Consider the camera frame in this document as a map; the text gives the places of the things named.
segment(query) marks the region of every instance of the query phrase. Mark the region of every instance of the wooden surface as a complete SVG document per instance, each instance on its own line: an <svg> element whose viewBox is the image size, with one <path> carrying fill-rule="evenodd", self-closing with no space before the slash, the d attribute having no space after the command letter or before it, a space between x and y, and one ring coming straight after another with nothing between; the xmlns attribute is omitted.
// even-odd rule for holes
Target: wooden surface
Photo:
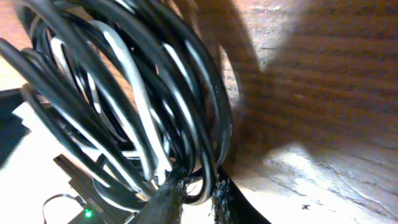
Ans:
<svg viewBox="0 0 398 224"><path fill-rule="evenodd" d="M236 122L225 166L262 214L398 222L397 1L171 4L224 73ZM0 15L0 36L28 46L5 1Z"/></svg>

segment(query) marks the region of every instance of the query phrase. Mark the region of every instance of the green led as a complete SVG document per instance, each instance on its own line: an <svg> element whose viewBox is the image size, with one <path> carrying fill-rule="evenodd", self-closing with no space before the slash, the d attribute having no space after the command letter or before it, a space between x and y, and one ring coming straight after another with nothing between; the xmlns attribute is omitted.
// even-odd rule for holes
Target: green led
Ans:
<svg viewBox="0 0 398 224"><path fill-rule="evenodd" d="M86 218L91 218L93 216L93 211L91 209L86 209L85 210L85 217Z"/></svg>

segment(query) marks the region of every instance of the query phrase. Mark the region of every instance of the wooden table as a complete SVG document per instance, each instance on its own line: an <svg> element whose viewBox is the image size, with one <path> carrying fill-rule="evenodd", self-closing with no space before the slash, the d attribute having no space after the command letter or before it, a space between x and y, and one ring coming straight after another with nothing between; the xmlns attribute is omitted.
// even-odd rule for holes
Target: wooden table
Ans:
<svg viewBox="0 0 398 224"><path fill-rule="evenodd" d="M225 166L262 214L273 223L398 222L397 1L172 5L223 71L236 123ZM29 46L7 2L0 13L0 36ZM19 83L10 71L0 80Z"/></svg>

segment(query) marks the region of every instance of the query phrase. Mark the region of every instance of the bundle of black cable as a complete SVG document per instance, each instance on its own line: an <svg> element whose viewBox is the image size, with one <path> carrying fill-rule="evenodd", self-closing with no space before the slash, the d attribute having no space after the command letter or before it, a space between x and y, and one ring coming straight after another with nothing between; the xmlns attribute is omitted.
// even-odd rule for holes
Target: bundle of black cable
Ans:
<svg viewBox="0 0 398 224"><path fill-rule="evenodd" d="M212 196L216 168L229 148L231 108L210 54L173 10L157 0L15 4L33 49L20 52L1 39L0 53L29 82L24 99L93 176L107 202L140 211L147 200L164 196L157 191L163 182L167 192L176 188L171 194L177 208ZM72 7L83 7L94 20L70 14ZM98 51L131 84L137 109ZM215 112L212 126L206 124L205 90ZM52 107L44 107L39 95ZM102 156L92 161L83 152L88 147ZM194 172L196 158L201 168ZM203 179L202 188L187 195L185 181L194 177ZM170 214L170 220L180 215Z"/></svg>

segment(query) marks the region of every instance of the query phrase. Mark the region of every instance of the wood grain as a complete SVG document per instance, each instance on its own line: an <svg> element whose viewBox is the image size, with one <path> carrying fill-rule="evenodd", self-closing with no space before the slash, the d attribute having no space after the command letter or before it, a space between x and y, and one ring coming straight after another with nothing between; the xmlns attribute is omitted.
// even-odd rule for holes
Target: wood grain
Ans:
<svg viewBox="0 0 398 224"><path fill-rule="evenodd" d="M225 166L261 213L398 222L397 1L170 4L223 72L235 118ZM1 37L29 46L8 3L0 11Z"/></svg>

